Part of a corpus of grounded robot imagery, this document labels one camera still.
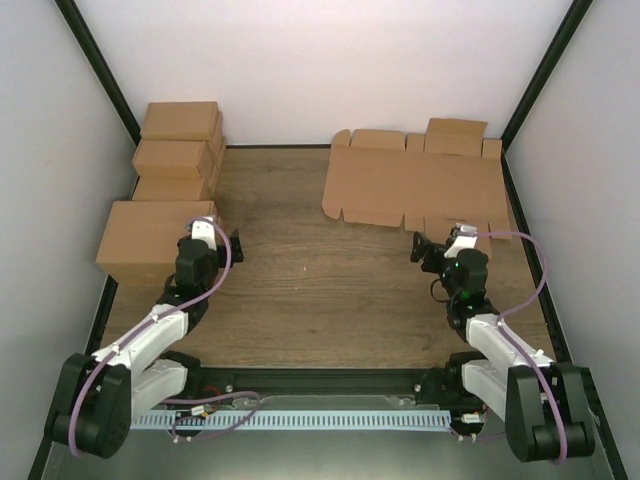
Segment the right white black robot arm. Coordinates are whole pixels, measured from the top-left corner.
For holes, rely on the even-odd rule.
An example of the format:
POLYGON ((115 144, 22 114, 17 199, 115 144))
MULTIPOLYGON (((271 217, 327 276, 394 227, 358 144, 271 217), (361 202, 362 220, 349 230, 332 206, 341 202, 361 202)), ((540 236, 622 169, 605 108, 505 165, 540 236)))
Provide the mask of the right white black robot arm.
POLYGON ((481 236, 465 224, 455 225, 443 244, 413 235, 411 261, 435 275, 447 294, 441 302, 450 328, 472 348, 438 370, 440 392, 488 407, 522 462, 592 455, 595 434, 580 368, 554 361, 507 325, 506 313, 486 295, 489 257, 476 246, 481 236))

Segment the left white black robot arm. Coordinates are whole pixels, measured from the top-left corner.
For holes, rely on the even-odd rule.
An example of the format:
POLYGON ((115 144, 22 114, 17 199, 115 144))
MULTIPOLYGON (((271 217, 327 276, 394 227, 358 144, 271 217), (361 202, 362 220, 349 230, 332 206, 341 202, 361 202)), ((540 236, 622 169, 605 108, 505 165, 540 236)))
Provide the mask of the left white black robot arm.
POLYGON ((210 217, 192 221, 188 231, 147 315, 111 344, 73 354, 62 365, 44 434, 72 454, 108 459, 138 417, 172 397, 191 404, 203 395, 199 360, 169 348, 204 318, 244 252, 239 233, 225 234, 210 217))

